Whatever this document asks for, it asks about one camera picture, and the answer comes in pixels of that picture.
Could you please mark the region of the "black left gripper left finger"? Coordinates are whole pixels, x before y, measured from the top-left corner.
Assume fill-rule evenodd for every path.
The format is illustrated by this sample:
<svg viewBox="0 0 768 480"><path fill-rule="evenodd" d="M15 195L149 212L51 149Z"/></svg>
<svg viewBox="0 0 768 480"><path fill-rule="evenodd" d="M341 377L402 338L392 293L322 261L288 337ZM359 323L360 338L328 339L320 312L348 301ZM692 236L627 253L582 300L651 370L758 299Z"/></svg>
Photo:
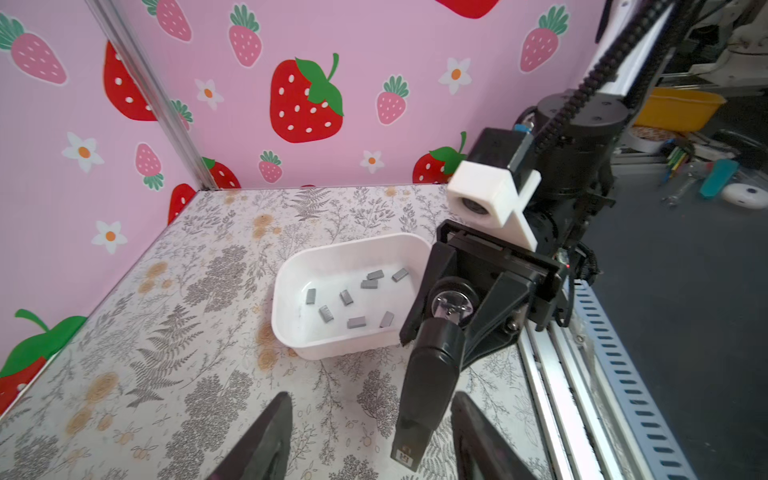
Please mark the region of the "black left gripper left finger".
<svg viewBox="0 0 768 480"><path fill-rule="evenodd" d="M284 479L290 456L292 415L289 393L278 393L208 479Z"/></svg>

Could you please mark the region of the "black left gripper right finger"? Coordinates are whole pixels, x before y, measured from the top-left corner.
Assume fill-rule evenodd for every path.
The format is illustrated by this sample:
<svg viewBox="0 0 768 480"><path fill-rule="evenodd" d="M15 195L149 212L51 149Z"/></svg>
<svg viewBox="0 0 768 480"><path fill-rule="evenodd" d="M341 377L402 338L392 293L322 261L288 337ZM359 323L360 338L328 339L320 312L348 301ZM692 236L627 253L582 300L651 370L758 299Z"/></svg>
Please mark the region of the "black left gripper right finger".
<svg viewBox="0 0 768 480"><path fill-rule="evenodd" d="M536 479L465 392L453 397L451 426L458 479Z"/></svg>

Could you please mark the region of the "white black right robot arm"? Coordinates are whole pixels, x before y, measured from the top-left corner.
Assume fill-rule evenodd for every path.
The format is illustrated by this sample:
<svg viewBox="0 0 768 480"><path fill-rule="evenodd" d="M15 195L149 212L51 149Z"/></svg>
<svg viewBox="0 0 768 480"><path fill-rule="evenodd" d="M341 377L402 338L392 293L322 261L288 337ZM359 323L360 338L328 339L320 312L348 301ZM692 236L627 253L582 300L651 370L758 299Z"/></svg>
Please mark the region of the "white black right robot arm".
<svg viewBox="0 0 768 480"><path fill-rule="evenodd" d="M400 331L411 366L460 372L527 322L569 325L576 281L597 272L582 239L613 203L611 157L701 9L643 2L577 88L529 110L531 131L481 133L447 184L452 218Z"/></svg>

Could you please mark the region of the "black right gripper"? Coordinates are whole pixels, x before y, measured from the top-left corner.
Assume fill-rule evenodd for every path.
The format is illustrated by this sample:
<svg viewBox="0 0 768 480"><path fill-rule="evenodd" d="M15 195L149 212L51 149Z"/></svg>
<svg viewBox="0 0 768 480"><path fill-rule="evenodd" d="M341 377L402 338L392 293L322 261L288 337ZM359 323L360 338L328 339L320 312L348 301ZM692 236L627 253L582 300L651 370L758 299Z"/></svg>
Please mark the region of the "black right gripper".
<svg viewBox="0 0 768 480"><path fill-rule="evenodd" d="M537 331L552 321L566 326L570 304L562 293L568 279L561 262L499 240L453 220L436 230L422 281L399 333L405 346L414 341L429 318L438 295L457 292L472 312L459 321L465 334L463 363L470 365L517 343L521 327L517 311Z"/></svg>

